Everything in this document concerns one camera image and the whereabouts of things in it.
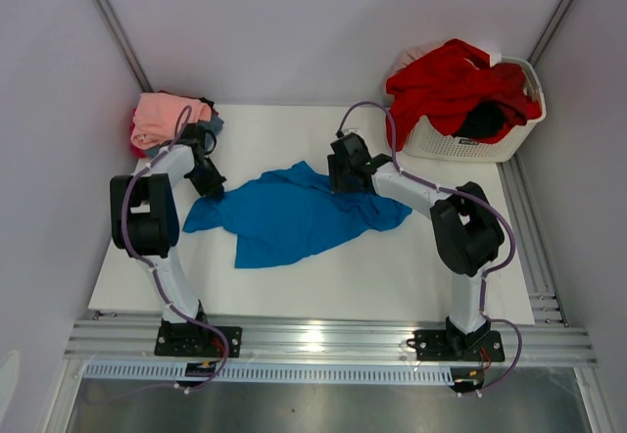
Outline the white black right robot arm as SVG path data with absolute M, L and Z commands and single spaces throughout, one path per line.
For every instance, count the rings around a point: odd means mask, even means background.
M 454 275 L 446 346 L 454 357 L 470 358 L 481 347 L 481 335 L 490 330 L 480 309 L 479 273 L 497 258 L 505 242 L 498 218 L 487 208 L 483 189 L 468 182 L 447 191 L 413 177 L 390 156 L 371 156 L 364 140 L 353 132 L 340 134 L 331 149 L 327 162 L 334 192 L 368 192 L 430 219 L 438 256 Z

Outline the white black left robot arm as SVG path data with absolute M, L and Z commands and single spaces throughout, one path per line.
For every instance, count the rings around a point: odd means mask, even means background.
M 201 198 L 223 199 L 226 178 L 211 159 L 216 145 L 212 130 L 188 124 L 176 142 L 161 146 L 138 171 L 110 180 L 113 242 L 152 280 L 164 305 L 163 322 L 183 324 L 176 343 L 191 356 L 209 349 L 212 333 L 177 252 L 180 223 L 173 189 L 187 180 Z

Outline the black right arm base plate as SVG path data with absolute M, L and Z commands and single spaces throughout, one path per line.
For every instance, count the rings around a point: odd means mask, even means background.
M 506 359 L 501 334 L 496 330 L 463 335 L 445 329 L 419 329 L 406 340 L 418 361 L 503 362 Z

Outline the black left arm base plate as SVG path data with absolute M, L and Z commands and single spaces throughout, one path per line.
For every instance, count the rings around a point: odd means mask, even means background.
M 161 320 L 154 348 L 157 357 L 222 358 L 224 350 L 230 358 L 240 355 L 243 330 L 239 326 L 218 326 L 221 338 L 214 331 L 190 322 L 171 323 Z

